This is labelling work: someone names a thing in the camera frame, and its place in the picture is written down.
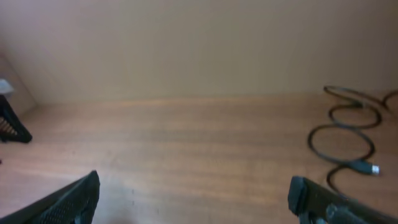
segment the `black cable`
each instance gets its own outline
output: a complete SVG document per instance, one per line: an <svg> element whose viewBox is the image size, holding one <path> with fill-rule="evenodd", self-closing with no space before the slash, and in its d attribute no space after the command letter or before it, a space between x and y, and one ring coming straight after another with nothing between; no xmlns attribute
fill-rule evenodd
<svg viewBox="0 0 398 224"><path fill-rule="evenodd" d="M328 115L331 121L333 122L332 124L324 124L317 126L316 128L313 128L307 139L307 144L308 147L319 157L322 159L338 164L337 167L333 168L331 171L329 171L326 181L331 189L333 189L335 192L338 194L347 197L343 193L338 190L338 188L335 186L335 184L332 181L333 175L335 175L339 170L341 169L353 169L357 172L360 172L362 174L378 174L379 173L379 167L375 166L373 164L370 164L366 159L369 159L370 157L373 156L373 154L376 152L376 148L374 146L373 141L364 133L361 132L361 129L368 129L368 128L375 128L376 126L379 126L382 123L382 116L379 112L379 110L373 106L373 105L378 105L378 107L384 108L385 110L389 111L389 107L387 102L393 97L398 95L398 90L393 91L389 94L387 94L382 100L379 100L373 96L369 96L365 93L358 92L356 90L352 90L349 88L343 88L343 87L338 87L338 86L324 86L323 90L332 96L335 96L337 98L340 98L342 100L346 100L348 104L346 105L336 105L332 108L330 108ZM352 95L346 96L343 95L342 93L349 93ZM363 124L363 125L353 125L353 124L346 124L344 122L338 121L333 113L338 110L369 110L372 111L375 117L375 120L373 123L370 124ZM351 131L352 133L356 134L360 138L362 138L369 146L369 151L367 154L356 158L356 159L350 159L350 160L343 160L343 159L337 159L331 156L328 156L324 153L321 153L318 151L318 149L315 148L313 145L313 137L314 135L322 129L329 129L329 128L340 128L340 129L345 129L348 131Z"/></svg>

